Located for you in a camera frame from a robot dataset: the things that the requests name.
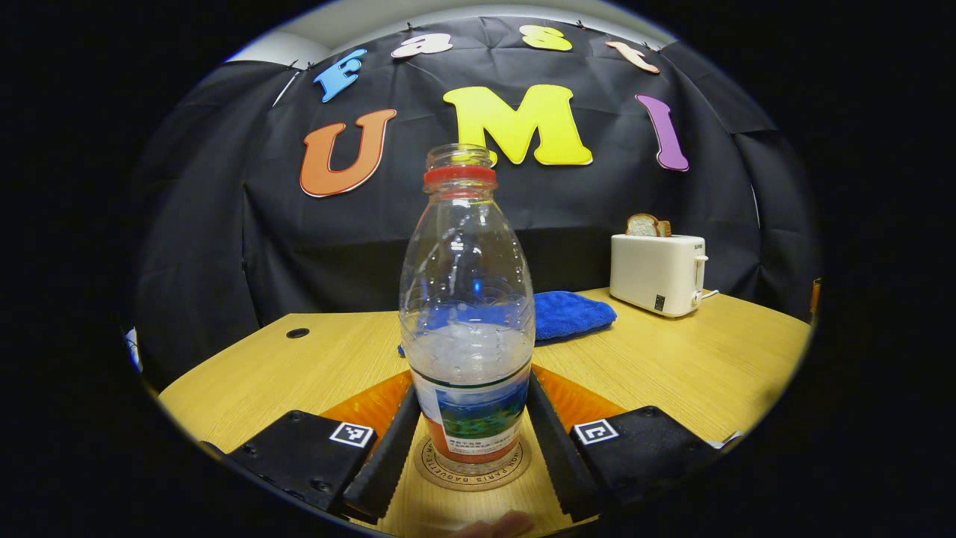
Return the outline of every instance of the coaster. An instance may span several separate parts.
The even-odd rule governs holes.
[[[511,452],[504,456],[504,458],[508,458],[508,463],[501,469],[487,474],[465,475],[456,473],[442,465],[436,456],[437,452],[435,451],[435,445],[431,442],[431,436],[423,438],[415,448],[415,468],[429,482],[455,491],[486,491],[501,487],[514,482],[528,469],[528,465],[531,463],[531,453],[525,450],[521,439],[518,439]]]

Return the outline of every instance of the wooden table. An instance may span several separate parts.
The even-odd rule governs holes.
[[[753,427],[787,386],[810,336],[810,326],[796,318],[721,294],[677,320],[618,301],[607,288],[580,295],[609,303],[617,320],[604,331],[536,347],[532,361],[625,409],[656,405],[705,440]],[[286,337],[299,327],[310,333]],[[407,370],[400,341],[394,311],[289,314],[209,358],[159,399],[192,436],[229,452],[288,410],[319,415]],[[425,435],[420,419],[412,447]],[[531,466],[490,491],[443,489],[409,458],[375,528],[437,537],[512,508],[534,517],[530,536],[569,527],[527,417],[522,435]]]

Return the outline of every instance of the plastic bottle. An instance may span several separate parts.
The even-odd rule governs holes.
[[[532,283],[495,203],[488,151],[428,152],[428,205],[402,267],[402,346],[442,463],[478,474],[518,442],[534,349]]]

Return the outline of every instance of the toaster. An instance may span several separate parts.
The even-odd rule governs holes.
[[[697,309],[704,295],[705,242],[693,235],[611,236],[611,295],[668,318]]]

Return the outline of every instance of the blue cloth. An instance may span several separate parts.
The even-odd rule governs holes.
[[[618,314],[610,304],[591,301],[570,291],[534,294],[534,344],[545,346],[598,332],[611,326]],[[399,344],[399,355],[405,352]]]

